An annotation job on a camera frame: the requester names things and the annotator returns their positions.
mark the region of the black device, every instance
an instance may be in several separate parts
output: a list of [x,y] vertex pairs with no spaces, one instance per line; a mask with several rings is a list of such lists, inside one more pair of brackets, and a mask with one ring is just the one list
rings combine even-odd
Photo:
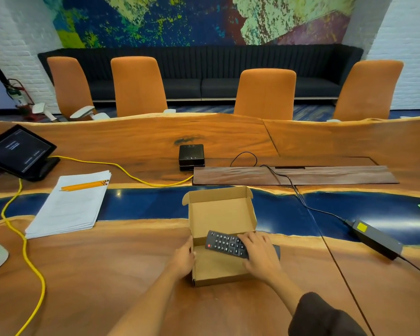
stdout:
[[353,222],[351,228],[353,234],[355,234],[362,243],[390,260],[399,257],[403,251],[403,244],[398,240],[361,220]]
[[195,166],[205,166],[204,145],[180,145],[179,169],[181,171],[193,171]]
[[[210,230],[207,234],[205,248],[222,252],[223,254],[249,259],[246,246],[237,236]],[[280,259],[280,246],[274,245],[274,248]]]
[[42,180],[60,160],[48,158],[55,149],[25,127],[13,126],[0,135],[0,169],[25,180]]

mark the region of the hand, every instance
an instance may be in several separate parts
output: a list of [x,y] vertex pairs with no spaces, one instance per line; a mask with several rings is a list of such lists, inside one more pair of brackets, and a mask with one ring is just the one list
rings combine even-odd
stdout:
[[269,283],[275,275],[282,272],[279,258],[269,236],[261,236],[255,232],[238,235],[246,246],[249,260],[243,262],[246,270],[263,282]]
[[178,281],[188,275],[193,268],[196,253],[190,252],[192,245],[193,237],[190,236],[184,245],[174,251],[174,254],[168,261],[165,272],[170,274],[174,281]]

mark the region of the yellow sticker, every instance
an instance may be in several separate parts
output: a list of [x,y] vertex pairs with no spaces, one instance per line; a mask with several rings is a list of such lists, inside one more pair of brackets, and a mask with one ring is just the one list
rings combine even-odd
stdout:
[[359,223],[358,226],[356,227],[359,231],[363,231],[365,232],[367,230],[367,225],[363,224],[363,223]]

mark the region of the forearm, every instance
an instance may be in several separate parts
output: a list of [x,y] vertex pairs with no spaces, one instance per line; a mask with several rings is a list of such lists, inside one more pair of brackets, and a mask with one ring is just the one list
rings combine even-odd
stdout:
[[276,292],[287,309],[294,316],[303,291],[300,289],[285,272],[276,272],[271,275],[267,284]]
[[164,271],[139,297],[108,336],[158,335],[174,285],[174,277]]

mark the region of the fire extinguisher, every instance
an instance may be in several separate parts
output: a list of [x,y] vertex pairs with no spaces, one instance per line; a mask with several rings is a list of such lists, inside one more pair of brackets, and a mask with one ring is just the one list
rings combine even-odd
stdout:
[[[15,81],[18,84],[11,84],[11,81]],[[25,120],[39,121],[43,118],[41,115],[35,115],[32,113],[31,106],[34,105],[34,101],[20,81],[17,79],[8,79],[6,92],[12,98],[12,100],[14,100],[16,107],[19,109]],[[27,101],[27,99],[23,96],[22,92],[26,94],[26,97],[29,101]]]

